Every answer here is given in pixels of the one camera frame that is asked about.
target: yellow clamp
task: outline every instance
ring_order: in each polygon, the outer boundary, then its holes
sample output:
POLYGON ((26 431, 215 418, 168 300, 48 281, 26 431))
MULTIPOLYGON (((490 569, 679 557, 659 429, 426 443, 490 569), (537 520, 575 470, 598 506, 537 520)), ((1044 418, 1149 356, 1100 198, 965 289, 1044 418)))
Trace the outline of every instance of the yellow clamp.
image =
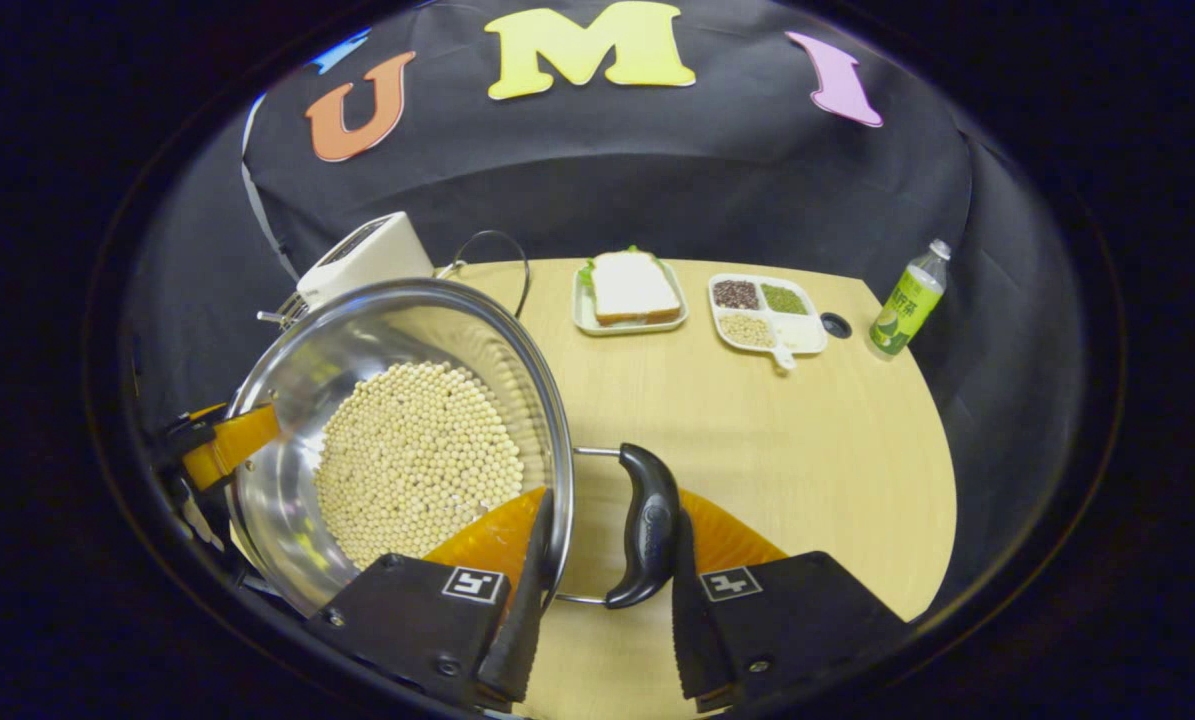
MULTIPOLYGON (((194 413, 190 419, 200 418, 216 407, 194 413)), ((214 427, 214 439, 184 455, 184 469, 194 479, 194 486, 206 491, 235 470, 238 464, 255 455, 261 447, 268 445, 278 433, 281 425, 277 424, 277 411, 271 405, 263 405, 245 416, 219 423, 214 427)))

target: letter m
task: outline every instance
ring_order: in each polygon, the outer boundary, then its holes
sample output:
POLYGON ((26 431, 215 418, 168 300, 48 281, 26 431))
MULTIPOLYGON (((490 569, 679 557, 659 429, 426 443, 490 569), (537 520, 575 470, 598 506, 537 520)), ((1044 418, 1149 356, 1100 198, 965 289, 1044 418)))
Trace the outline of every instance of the letter m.
POLYGON ((615 85, 694 85, 694 72, 681 64, 673 38, 673 18, 681 10, 664 4, 612 4, 588 27, 556 10, 523 10, 486 25, 500 36, 500 81, 489 87, 496 100, 532 96, 552 87, 539 72, 543 56, 572 85, 586 85, 615 49, 606 79, 615 85))

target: black cable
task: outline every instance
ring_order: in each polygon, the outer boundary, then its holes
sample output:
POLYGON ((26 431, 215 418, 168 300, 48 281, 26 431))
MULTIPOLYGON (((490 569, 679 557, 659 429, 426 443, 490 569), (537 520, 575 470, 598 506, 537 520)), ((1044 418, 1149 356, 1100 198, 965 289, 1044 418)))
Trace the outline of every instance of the black cable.
POLYGON ((482 232, 474 233, 473 236, 468 238, 468 241, 465 242, 464 245, 461 245, 459 247, 459 251, 455 252, 455 259, 451 260, 451 267, 459 266, 460 258, 461 258, 461 256, 464 256, 464 250, 466 250, 466 247, 468 247, 470 245, 472 245, 472 242, 474 240, 478 240, 478 238, 482 238, 482 236, 502 236, 502 238, 504 238, 504 240, 507 240, 510 244, 513 244, 513 247, 515 247, 515 250, 517 251, 517 254, 521 256, 521 265, 523 265, 523 267, 525 267, 525 283, 521 284, 521 300, 519 300, 519 302, 517 302, 517 309, 513 313, 514 318, 516 318, 516 319, 520 320, 521 319, 521 307, 525 307, 525 296, 527 296, 527 293, 531 291, 531 261, 527 260, 527 258, 525 258, 525 250, 521 250, 521 245, 519 245, 517 241, 513 240, 513 236, 509 236, 509 233, 500 232, 500 230, 482 230, 482 232))

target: plastic bottle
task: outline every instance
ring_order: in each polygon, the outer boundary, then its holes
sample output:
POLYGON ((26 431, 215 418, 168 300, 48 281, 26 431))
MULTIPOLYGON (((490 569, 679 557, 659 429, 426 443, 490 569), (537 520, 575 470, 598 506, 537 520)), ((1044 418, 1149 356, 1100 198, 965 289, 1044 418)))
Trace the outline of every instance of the plastic bottle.
POLYGON ((926 315, 944 297, 949 258, 952 258, 952 247, 936 240, 930 244, 930 252, 908 263, 890 299, 882 304, 881 314, 868 328, 868 345, 876 355, 885 359, 899 355, 926 322, 926 315))

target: wooden table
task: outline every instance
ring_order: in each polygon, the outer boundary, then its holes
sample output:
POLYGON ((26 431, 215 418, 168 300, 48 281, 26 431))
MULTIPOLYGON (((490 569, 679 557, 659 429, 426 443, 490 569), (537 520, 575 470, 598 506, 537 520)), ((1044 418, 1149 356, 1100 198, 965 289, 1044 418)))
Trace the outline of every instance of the wooden table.
MULTIPOLYGON (((912 355, 865 345, 880 302, 862 281, 802 270, 667 260, 690 318, 666 333, 592 337, 571 322, 581 259, 533 260, 521 322, 560 388, 571 439, 633 442, 680 487, 725 507, 789 553, 829 552, 903 620, 934 597, 952 552, 957 497, 939 414, 912 355), (770 355, 722 343, 707 307, 713 273, 799 283, 820 313, 852 325, 821 355, 782 373, 770 355)), ((507 307, 520 263, 468 265, 454 278, 507 307)), ((577 516, 562 591, 602 596, 624 573, 632 490, 617 462, 577 457, 577 516)), ((695 716, 681 699, 668 587, 626 610, 553 602, 543 620, 527 702, 539 720, 695 716)))

